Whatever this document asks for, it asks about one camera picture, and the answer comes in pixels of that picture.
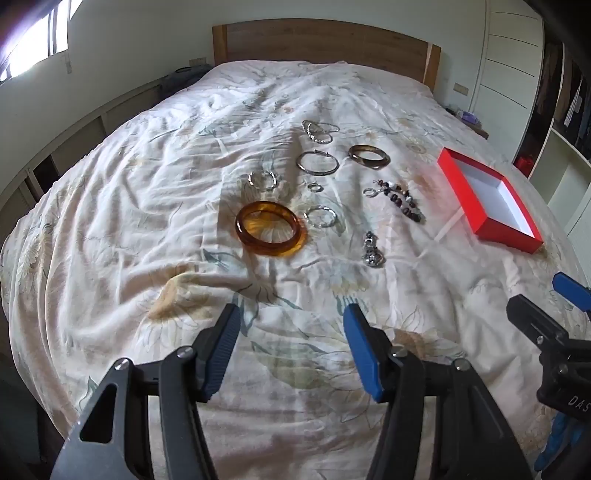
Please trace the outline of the right hand blue glove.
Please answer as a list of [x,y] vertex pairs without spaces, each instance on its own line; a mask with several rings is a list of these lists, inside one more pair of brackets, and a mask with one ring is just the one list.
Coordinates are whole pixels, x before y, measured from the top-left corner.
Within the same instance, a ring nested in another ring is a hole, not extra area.
[[557,457],[562,448],[574,446],[582,437],[586,425],[564,413],[557,413],[552,420],[551,431],[542,452],[538,455],[534,470],[542,472]]

